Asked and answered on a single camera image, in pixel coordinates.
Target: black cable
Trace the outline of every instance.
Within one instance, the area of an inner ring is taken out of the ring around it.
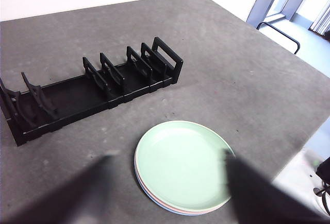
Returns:
[[[323,181],[323,186],[325,187],[325,191],[322,194],[322,203],[325,208],[325,211],[328,213],[328,215],[330,215],[330,210],[329,210],[328,204],[326,202],[326,194],[328,193],[330,186],[326,185],[326,183],[324,181]]]

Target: plate rim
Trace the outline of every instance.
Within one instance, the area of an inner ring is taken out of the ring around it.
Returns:
[[[215,134],[218,138],[220,138],[220,140],[222,140],[225,145],[227,146],[227,148],[230,150],[230,152],[233,154],[233,156],[235,156],[235,153],[233,151],[233,149],[229,146],[229,144],[225,141],[225,139],[223,139],[219,134],[217,134],[216,132],[214,132],[213,130],[211,130],[210,128],[204,126],[204,125],[201,125],[201,124],[198,124],[198,123],[195,123],[195,122],[191,122],[191,121],[186,121],[186,120],[171,120],[171,121],[166,121],[166,122],[163,122],[163,123],[160,123],[158,125],[155,125],[153,127],[151,127],[148,131],[146,131],[143,136],[141,137],[141,139],[139,140],[137,146],[136,146],[136,149],[135,149],[135,153],[134,153],[134,161],[136,162],[136,170],[138,171],[139,175],[141,175],[141,170],[139,168],[139,161],[138,161],[138,158],[137,158],[137,154],[138,154],[138,151],[139,151],[139,148],[140,148],[140,144],[141,144],[141,141],[143,140],[143,138],[145,136],[148,135],[149,132],[151,132],[153,129],[155,129],[156,127],[160,126],[160,125],[164,125],[164,124],[167,124],[167,123],[190,123],[190,124],[193,124],[193,125],[197,125],[197,126],[200,126],[208,131],[210,131],[211,133]],[[150,187],[148,187],[148,185],[143,181],[145,187],[159,200],[161,200],[162,202],[166,203],[167,205],[169,206],[172,206],[176,209],[179,209],[179,210],[183,210],[183,211],[188,211],[188,212],[204,212],[204,211],[214,211],[220,207],[222,207],[223,205],[225,205],[230,199],[231,199],[231,196],[229,196],[227,199],[225,199],[223,202],[217,204],[217,205],[214,205],[210,208],[206,208],[206,209],[188,209],[188,208],[184,208],[182,206],[177,206],[175,204],[172,204],[164,199],[162,199],[161,197],[158,196],[158,194],[155,194],[154,191],[152,191],[150,189]]]

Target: floor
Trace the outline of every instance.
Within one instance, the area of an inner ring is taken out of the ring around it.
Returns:
[[[330,77],[330,42],[308,31],[298,24],[281,20],[273,23],[275,27],[298,40],[301,49],[296,54],[302,60]],[[260,31],[289,51],[294,52],[296,45],[270,27]],[[283,168],[273,183],[316,212],[328,216],[312,189],[321,188],[322,181],[315,174],[317,165],[330,157],[330,118],[315,132],[304,148]]]

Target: plate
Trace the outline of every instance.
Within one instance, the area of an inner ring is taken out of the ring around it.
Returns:
[[[161,202],[183,211],[207,212],[230,198],[225,150],[233,153],[218,134],[202,125],[165,122],[141,138],[135,153],[136,170]]]
[[[169,205],[167,205],[166,203],[160,201],[158,198],[156,198],[146,187],[145,185],[143,184],[143,182],[141,181],[141,178],[137,172],[137,169],[136,169],[136,163],[135,163],[135,160],[134,160],[134,169],[135,169],[135,175],[138,179],[138,182],[141,186],[141,188],[143,189],[144,193],[154,202],[156,203],[158,206],[162,207],[163,209],[167,210],[167,211],[170,211],[172,213],[175,213],[175,214],[179,214],[179,215],[186,215],[186,216],[196,216],[196,215],[203,215],[203,214],[206,214],[208,212],[190,212],[190,211],[183,211],[183,210],[179,210],[179,209],[176,209],[174,207],[171,207]]]

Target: plastic dish rack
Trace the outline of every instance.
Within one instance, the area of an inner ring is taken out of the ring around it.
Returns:
[[[175,62],[173,66],[158,47]],[[46,86],[32,85],[22,72],[28,91],[11,91],[0,79],[0,104],[17,146],[95,113],[178,81],[183,60],[160,38],[152,48],[141,45],[141,56],[127,47],[127,62],[114,66],[100,53],[101,70],[82,58],[85,74]]]

